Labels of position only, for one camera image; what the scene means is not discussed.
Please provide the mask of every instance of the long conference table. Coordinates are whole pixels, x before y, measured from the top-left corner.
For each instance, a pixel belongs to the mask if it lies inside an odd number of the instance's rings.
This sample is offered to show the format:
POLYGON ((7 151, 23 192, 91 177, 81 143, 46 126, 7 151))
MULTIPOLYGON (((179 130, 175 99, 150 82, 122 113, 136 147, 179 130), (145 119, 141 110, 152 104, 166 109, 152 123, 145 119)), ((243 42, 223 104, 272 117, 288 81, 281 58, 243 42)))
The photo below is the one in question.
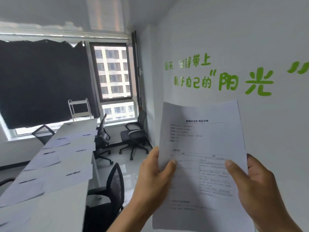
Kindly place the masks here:
MULTIPOLYGON (((93 131, 97 127, 97 119, 89 119, 63 124, 54 136, 50 139, 77 134, 84 131, 93 131)), ((74 145, 89 145, 94 142, 94 136, 81 137, 73 140, 70 144, 56 147, 57 150, 68 150, 74 145)), ((32 171, 23 171, 19 176, 40 177, 45 174, 67 172, 72 169, 93 164, 93 179, 95 187, 100 187, 98 170, 95 164, 93 152, 89 151, 81 156, 62 160, 59 164, 32 171)), ((88 182, 69 186, 67 188, 45 193, 42 196, 17 203, 15 205, 0 208, 1 215, 14 213, 22 208, 33 205, 31 220, 28 224, 28 231, 31 232, 60 232, 60 231, 82 231, 88 182)))

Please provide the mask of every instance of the held paper document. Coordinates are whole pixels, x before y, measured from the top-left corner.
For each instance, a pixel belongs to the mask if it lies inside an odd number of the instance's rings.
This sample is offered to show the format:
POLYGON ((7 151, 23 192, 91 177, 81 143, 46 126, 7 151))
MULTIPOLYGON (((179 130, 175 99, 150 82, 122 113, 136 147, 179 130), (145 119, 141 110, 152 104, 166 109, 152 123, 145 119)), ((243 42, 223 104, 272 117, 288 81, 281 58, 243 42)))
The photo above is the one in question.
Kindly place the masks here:
POLYGON ((160 170, 173 158, 177 169, 166 200, 153 214, 153 229, 255 231, 224 167, 231 159, 248 172, 237 101, 203 107, 164 102, 160 170))

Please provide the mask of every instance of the blackout curtain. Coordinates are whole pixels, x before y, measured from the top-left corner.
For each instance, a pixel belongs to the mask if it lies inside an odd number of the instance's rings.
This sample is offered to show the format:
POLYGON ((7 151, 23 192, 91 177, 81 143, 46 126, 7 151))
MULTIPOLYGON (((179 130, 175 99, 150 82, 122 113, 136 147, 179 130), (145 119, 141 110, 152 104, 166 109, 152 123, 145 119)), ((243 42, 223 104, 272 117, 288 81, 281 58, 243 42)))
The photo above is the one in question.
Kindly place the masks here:
MULTIPOLYGON (((68 100, 85 98, 98 118, 81 42, 0 41, 0 113, 9 129, 70 120, 68 100)), ((80 105, 75 112, 85 109, 80 105)))

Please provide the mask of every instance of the chinese character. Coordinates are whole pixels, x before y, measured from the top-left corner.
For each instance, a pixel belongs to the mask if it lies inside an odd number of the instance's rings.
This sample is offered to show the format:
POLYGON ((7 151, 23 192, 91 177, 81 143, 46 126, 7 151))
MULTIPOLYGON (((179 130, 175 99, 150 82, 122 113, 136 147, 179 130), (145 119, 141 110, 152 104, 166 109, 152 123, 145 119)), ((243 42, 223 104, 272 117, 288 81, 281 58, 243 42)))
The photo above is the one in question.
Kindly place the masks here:
POLYGON ((190 66, 191 66, 191 57, 186 58, 185 65, 186 65, 186 68, 190 68, 190 66))
POLYGON ((198 62, 199 62, 199 61, 200 61, 200 55, 199 55, 199 54, 194 55, 194 56, 193 56, 193 65, 194 65, 195 67, 198 66, 198 62))
POLYGON ((174 76, 174 84, 178 86, 178 77, 174 76))
MULTIPOLYGON (((257 89, 257 94, 260 95, 260 96, 271 96, 271 92, 264 92, 263 89, 264 89, 264 85, 263 84, 273 84, 273 81, 263 81, 262 78, 263 78, 263 73, 264 73, 264 68, 262 67, 259 67, 257 69, 257 77, 256 79, 257 80, 247 80, 246 83, 249 83, 249 84, 253 84, 250 86, 250 88, 245 92, 245 94, 250 94, 255 88, 256 88, 256 84, 260 84, 258 89, 257 89)), ((269 77, 271 77, 273 74, 273 71, 269 71, 266 76, 264 76, 264 79, 268 79, 269 77)), ((254 72, 250 72, 250 77, 252 79, 255 78, 255 73, 254 72)))
MULTIPOLYGON (((293 62, 291 68, 288 70, 288 73, 293 73, 297 70, 298 66, 299 66, 299 61, 298 62, 293 62)), ((307 72, 309 69, 309 62, 306 62, 303 64, 302 68, 297 71, 298 74, 304 74, 305 72, 307 72)))
POLYGON ((183 85, 184 83, 184 77, 181 77, 181 86, 183 85))
POLYGON ((198 89, 200 86, 197 86, 197 84, 200 82, 200 78, 199 77, 195 77, 194 80, 196 80, 196 79, 197 79, 197 81, 193 82, 193 87, 198 89))
POLYGON ((191 87, 191 79, 190 79, 190 77, 187 78, 187 87, 191 87))
POLYGON ((216 69, 215 69, 215 70, 212 70, 212 69, 211 69, 211 72, 209 73, 209 75, 210 75, 210 76, 215 76, 215 75, 216 75, 216 72, 217 72, 216 69))
POLYGON ((211 79, 209 77, 207 79, 206 79, 206 77, 204 77, 204 79, 202 81, 202 87, 207 88, 207 86, 208 86, 208 88, 211 87, 211 79))
POLYGON ((238 86, 238 76, 237 75, 229 75, 226 72, 223 72, 220 74, 220 79, 219 79, 219 90, 221 91, 222 85, 226 85, 226 89, 229 90, 236 90, 238 86))
POLYGON ((183 62, 184 62, 184 60, 179 60, 179 67, 180 68, 183 68, 183 62))
POLYGON ((205 53, 204 56, 204 63, 201 64, 201 66, 207 66, 207 65, 211 65, 211 63, 207 62, 207 59, 210 58, 210 56, 207 56, 207 53, 205 53))

